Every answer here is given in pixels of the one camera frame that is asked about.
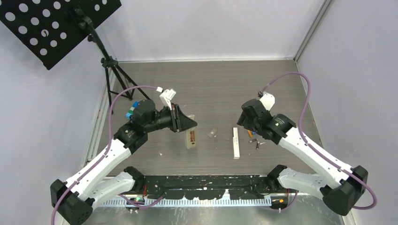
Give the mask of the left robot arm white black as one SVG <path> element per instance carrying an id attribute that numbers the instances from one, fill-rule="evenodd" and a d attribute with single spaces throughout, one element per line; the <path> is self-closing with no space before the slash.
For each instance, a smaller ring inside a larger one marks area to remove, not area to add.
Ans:
<path id="1" fill-rule="evenodd" d="M 127 169 L 105 182 L 102 180 L 147 142 L 148 133 L 164 128 L 179 133 L 197 126 L 197 122 L 174 103 L 158 111 L 152 100 L 141 100 L 132 105 L 128 116 L 128 122 L 111 135 L 111 142 L 89 164 L 66 181 L 56 179 L 51 184 L 53 217 L 60 214 L 70 225 L 81 225 L 95 208 L 113 196 L 126 191 L 139 194 L 144 182 L 143 174 L 136 169 Z"/>

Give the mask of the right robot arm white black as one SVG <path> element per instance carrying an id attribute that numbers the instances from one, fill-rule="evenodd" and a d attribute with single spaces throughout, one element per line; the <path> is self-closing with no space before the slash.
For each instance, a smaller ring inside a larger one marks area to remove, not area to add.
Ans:
<path id="1" fill-rule="evenodd" d="M 368 171 L 362 166 L 352 167 L 317 147 L 297 125 L 283 114 L 271 115 L 274 101 L 251 99 L 242 106 L 239 126 L 256 132 L 265 140 L 293 153 L 316 174 L 306 174 L 277 165 L 268 174 L 268 187 L 273 192 L 294 189 L 321 199 L 334 213 L 346 216 L 365 192 Z"/>

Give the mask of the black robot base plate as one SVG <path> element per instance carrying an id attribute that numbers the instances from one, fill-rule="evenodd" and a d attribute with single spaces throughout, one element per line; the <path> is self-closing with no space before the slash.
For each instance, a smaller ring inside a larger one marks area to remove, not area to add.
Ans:
<path id="1" fill-rule="evenodd" d="M 231 200 L 261 199 L 269 194 L 293 194 L 261 175 L 147 175 L 123 194 L 145 194 L 149 199 L 218 200 L 225 194 Z"/>

